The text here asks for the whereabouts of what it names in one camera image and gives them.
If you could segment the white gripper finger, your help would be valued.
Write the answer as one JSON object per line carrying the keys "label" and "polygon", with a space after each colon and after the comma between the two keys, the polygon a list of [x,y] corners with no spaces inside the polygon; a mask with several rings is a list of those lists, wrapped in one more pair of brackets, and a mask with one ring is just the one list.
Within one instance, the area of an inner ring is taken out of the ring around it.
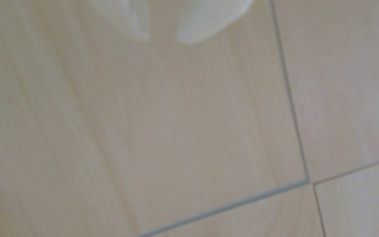
{"label": "white gripper finger", "polygon": [[150,4],[147,0],[91,0],[103,17],[125,36],[140,42],[150,39]]}
{"label": "white gripper finger", "polygon": [[179,6],[176,40],[196,44],[244,16],[254,0],[185,0]]}

